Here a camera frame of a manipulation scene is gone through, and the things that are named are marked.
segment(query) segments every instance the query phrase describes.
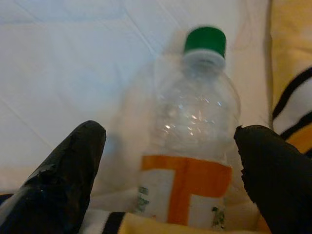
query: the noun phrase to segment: plastic water bottle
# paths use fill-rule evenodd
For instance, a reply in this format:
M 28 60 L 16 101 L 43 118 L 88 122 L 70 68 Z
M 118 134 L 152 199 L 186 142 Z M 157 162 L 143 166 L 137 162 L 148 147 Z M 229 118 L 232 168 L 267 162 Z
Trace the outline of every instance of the plastic water bottle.
M 158 96 L 137 214 L 224 229 L 223 200 L 232 174 L 226 151 L 240 112 L 239 97 L 223 73 L 225 47 L 225 35 L 213 27 L 188 35 L 180 69 L 172 74 L 177 82 Z

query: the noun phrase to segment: orange and white label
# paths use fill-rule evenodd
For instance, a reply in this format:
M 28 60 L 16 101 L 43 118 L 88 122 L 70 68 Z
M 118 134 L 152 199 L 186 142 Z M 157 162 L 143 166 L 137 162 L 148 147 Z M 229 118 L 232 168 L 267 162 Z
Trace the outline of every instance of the orange and white label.
M 231 182 L 229 166 L 159 155 L 144 156 L 141 169 L 137 213 L 162 222 L 207 229 L 224 221 L 218 212 L 223 209 L 223 196 Z

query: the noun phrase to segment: yellow fabric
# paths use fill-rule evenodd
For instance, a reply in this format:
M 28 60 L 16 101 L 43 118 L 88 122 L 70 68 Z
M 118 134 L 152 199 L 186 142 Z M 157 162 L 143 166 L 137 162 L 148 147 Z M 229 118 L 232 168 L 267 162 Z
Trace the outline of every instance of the yellow fabric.
M 273 107 L 290 81 L 312 64 L 312 1 L 273 0 Z
M 158 223 L 134 214 L 126 214 L 118 234 L 219 234 L 220 232 L 199 230 L 176 224 Z M 260 232 L 235 231 L 225 234 L 260 234 Z

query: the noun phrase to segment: green bottle cap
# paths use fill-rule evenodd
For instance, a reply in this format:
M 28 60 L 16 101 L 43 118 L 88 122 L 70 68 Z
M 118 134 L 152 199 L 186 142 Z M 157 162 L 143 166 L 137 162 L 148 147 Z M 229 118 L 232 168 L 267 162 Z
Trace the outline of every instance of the green bottle cap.
M 197 49 L 208 49 L 225 56 L 226 37 L 224 33 L 213 27 L 200 27 L 193 30 L 186 39 L 184 54 Z

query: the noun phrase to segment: white bedsheet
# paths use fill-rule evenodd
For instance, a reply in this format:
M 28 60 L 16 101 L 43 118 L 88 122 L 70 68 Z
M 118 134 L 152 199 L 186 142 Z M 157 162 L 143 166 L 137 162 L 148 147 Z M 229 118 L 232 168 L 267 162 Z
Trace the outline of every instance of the white bedsheet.
M 130 209 L 147 144 L 148 97 L 183 49 L 186 33 L 227 36 L 226 72 L 241 122 L 268 125 L 269 0 L 0 0 L 0 191 L 14 191 L 78 124 L 108 133 L 91 206 Z M 228 227 L 257 211 L 230 155 Z

